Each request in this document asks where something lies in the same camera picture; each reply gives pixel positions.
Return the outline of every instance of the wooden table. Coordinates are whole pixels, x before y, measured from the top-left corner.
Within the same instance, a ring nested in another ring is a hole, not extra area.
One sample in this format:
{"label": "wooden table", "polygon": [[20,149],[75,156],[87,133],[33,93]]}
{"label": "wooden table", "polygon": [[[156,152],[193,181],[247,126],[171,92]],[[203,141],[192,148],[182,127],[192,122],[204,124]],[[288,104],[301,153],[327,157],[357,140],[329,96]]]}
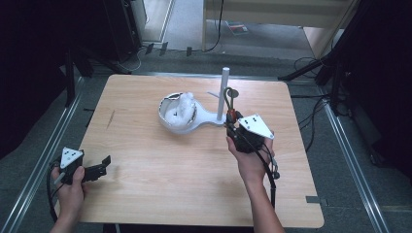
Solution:
{"label": "wooden table", "polygon": [[[279,219],[286,227],[321,227],[320,205],[305,199],[317,192],[288,87],[240,80],[228,85],[240,92],[236,110],[245,117],[259,113],[275,131]],[[80,149],[85,166],[101,163],[108,154],[112,164],[107,176],[89,183],[81,221],[252,226],[250,201],[227,150],[225,128],[203,125],[176,135],[157,117],[160,100],[173,92],[192,92],[216,112],[218,99],[206,92],[219,88],[217,79],[110,77]]]}

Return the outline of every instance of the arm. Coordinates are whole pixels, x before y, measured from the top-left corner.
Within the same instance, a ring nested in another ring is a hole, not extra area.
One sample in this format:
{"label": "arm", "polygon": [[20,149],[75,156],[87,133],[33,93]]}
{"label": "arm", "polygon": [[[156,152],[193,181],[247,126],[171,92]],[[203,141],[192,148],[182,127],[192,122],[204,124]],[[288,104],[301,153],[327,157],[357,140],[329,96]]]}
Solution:
{"label": "arm", "polygon": [[[237,160],[240,176],[251,199],[255,232],[284,232],[284,228],[274,212],[263,186],[265,171],[260,159],[254,153],[246,154],[237,151],[233,141],[229,137],[226,137],[226,140],[229,151]],[[271,153],[275,154],[272,149],[273,141],[265,139],[264,143],[271,150]]]}
{"label": "arm", "polygon": [[[58,168],[54,168],[52,177],[57,179],[59,175]],[[60,202],[60,215],[57,222],[51,229],[51,232],[74,232],[79,221],[82,205],[85,200],[85,191],[82,185],[82,179],[85,176],[85,168],[80,166],[73,175],[72,185],[65,184],[57,192]]]}

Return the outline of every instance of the person's right hand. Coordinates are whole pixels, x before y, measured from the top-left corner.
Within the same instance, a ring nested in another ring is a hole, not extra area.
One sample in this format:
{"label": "person's right hand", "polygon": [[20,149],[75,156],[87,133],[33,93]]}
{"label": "person's right hand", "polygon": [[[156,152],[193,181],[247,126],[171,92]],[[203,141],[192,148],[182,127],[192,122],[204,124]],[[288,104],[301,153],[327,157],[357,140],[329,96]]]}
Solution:
{"label": "person's right hand", "polygon": [[[56,180],[60,175],[59,168],[55,167],[51,175]],[[62,183],[56,185],[60,187],[57,192],[60,203],[60,215],[51,232],[74,232],[86,195],[86,187],[82,184],[84,176],[85,168],[80,166],[73,175],[73,183],[71,185]]]}
{"label": "person's right hand", "polygon": [[[229,151],[234,155],[237,160],[237,165],[239,168],[240,176],[243,179],[244,183],[262,183],[265,170],[261,160],[258,155],[254,152],[244,153],[236,150],[236,147],[230,137],[226,137],[227,145]],[[269,148],[270,153],[274,156],[275,152],[273,151],[273,140],[265,138],[264,143]],[[262,158],[269,164],[270,159],[267,156],[267,153],[264,150],[260,150]]]}

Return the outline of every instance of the white triangular marker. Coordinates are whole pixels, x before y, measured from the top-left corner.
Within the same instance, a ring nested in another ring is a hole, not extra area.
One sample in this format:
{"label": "white triangular marker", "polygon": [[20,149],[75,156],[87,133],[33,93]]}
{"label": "white triangular marker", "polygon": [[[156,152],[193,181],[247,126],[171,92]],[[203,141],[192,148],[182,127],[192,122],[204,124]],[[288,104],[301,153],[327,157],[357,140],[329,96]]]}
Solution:
{"label": "white triangular marker", "polygon": [[83,153],[81,151],[64,148],[61,154],[60,168],[66,168],[82,155]]}
{"label": "white triangular marker", "polygon": [[269,139],[275,138],[272,132],[270,132],[270,129],[264,123],[263,119],[258,114],[239,118],[238,121],[249,132]]}

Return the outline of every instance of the aluminum rail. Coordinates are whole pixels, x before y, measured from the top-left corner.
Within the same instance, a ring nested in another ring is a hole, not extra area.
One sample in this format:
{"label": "aluminum rail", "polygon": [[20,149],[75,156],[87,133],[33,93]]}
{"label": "aluminum rail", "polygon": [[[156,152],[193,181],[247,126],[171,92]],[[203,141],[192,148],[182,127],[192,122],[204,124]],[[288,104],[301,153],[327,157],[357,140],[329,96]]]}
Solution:
{"label": "aluminum rail", "polygon": [[73,113],[76,111],[76,108],[79,104],[79,100],[83,93],[85,80],[84,78],[80,77],[76,84],[76,89],[78,90],[78,94],[76,95],[73,103],[68,107],[65,108],[60,120],[57,123],[57,126],[53,130],[48,143],[46,144],[45,148],[43,149],[42,154],[37,161],[36,166],[33,169],[29,179],[27,180],[24,188],[18,195],[18,198],[15,202],[15,205],[12,208],[12,211],[9,214],[9,218],[6,220],[3,229],[1,230],[2,233],[6,232],[17,232],[21,222],[30,207],[31,201],[33,200],[34,195],[40,183],[42,182],[43,177],[48,170],[49,163],[53,159],[55,150],[64,135],[64,132],[67,129],[67,125],[69,124]]}
{"label": "aluminum rail", "polygon": [[[326,94],[323,87],[320,87],[321,94]],[[330,124],[336,135],[337,141],[340,148],[345,156],[346,163],[348,164],[349,170],[351,172],[352,178],[354,179],[355,185],[360,193],[360,198],[364,204],[364,207],[369,215],[370,221],[372,223],[375,232],[391,232],[388,224],[386,223],[378,202],[367,182],[363,171],[357,161],[354,151],[352,150],[351,144],[348,137],[345,134],[342,123],[339,117],[336,117],[329,105],[325,106],[327,117],[329,118]]]}

